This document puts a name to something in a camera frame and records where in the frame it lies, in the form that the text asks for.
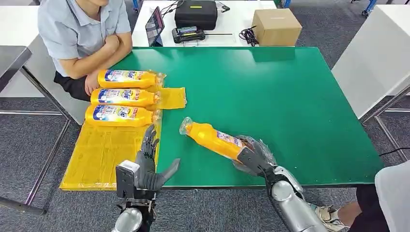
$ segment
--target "gray robotic hand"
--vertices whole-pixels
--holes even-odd
[[[291,232],[328,232],[303,197],[303,188],[284,167],[278,166],[272,152],[262,140],[238,136],[244,147],[234,166],[251,175],[265,178],[268,198],[273,207],[279,206],[283,222]]]
[[[138,180],[134,183],[137,189],[158,191],[179,169],[180,159],[175,159],[162,173],[155,172],[155,149],[160,141],[159,139],[154,140],[156,134],[154,125],[149,126],[145,132],[141,150],[137,153],[135,163],[140,166],[137,171]]]
[[[135,162],[123,161],[116,167],[117,196],[122,202],[112,232],[148,232],[155,221],[156,192],[178,171],[180,159],[175,159],[162,173],[155,172],[155,126],[148,127]]]

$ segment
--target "man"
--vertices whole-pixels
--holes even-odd
[[[98,71],[132,49],[124,0],[43,0],[38,28],[57,70],[54,82],[83,101],[99,87]]]
[[[329,231],[410,231],[410,161],[380,170],[374,185],[357,188],[357,201],[333,210],[311,205]]]

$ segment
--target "white desk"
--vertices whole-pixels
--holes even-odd
[[[377,5],[332,69],[358,118],[410,84],[410,5]]]
[[[259,9],[276,9],[273,1],[221,1],[231,8],[229,11],[221,13],[218,11],[217,24],[214,30],[205,31],[206,33],[232,33],[227,35],[207,35],[206,39],[197,42],[174,43],[171,31],[174,29],[175,11],[164,16],[164,31],[161,33],[161,39],[165,47],[175,46],[249,46],[246,41],[239,38],[239,33],[245,28],[251,27],[253,13]],[[132,44],[136,47],[147,47],[148,39],[146,37],[145,24],[152,15],[154,9],[159,6],[162,10],[169,6],[173,1],[143,1],[143,5],[132,33]]]
[[[31,58],[25,64],[29,72],[58,101],[66,112],[81,125],[89,102],[72,98],[62,87],[53,82],[56,68],[48,54],[37,28],[38,6],[0,6],[0,45],[25,46],[31,51]],[[0,97],[39,97],[30,82],[18,72]]]

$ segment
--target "green tabletop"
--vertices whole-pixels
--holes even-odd
[[[262,139],[302,185],[374,183],[382,162],[315,47],[135,48],[115,66],[166,73],[187,106],[165,110],[158,171],[181,158],[168,187],[261,186],[231,161],[178,132],[189,116]]]

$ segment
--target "plastic bottle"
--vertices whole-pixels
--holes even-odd
[[[147,106],[160,100],[159,92],[150,93],[142,89],[99,88],[91,94],[91,104]]]
[[[197,144],[231,160],[237,160],[239,152],[245,146],[239,139],[215,130],[210,124],[193,122],[190,117],[182,121],[179,133],[188,135]]]
[[[98,83],[103,88],[147,88],[163,85],[162,73],[127,70],[100,70]]]
[[[86,110],[86,122],[95,126],[141,127],[156,123],[161,116],[161,110],[120,105],[90,105]]]

